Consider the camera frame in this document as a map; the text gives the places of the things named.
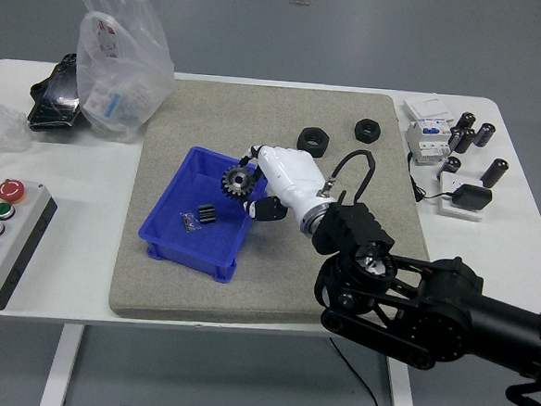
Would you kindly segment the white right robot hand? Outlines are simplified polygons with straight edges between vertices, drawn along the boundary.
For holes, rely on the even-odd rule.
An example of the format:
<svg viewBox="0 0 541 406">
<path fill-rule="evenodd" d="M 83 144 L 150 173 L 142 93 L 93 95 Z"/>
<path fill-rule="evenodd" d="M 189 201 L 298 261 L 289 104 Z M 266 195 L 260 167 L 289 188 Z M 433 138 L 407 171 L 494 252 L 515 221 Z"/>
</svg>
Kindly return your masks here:
<svg viewBox="0 0 541 406">
<path fill-rule="evenodd" d="M 312 235 L 311 227 L 321 217 L 334 198 L 322 195 L 326 180 L 306 150 L 278 146 L 251 146 L 245 156 L 255 159 L 280 203 L 294 211 L 303 234 Z"/>
</svg>

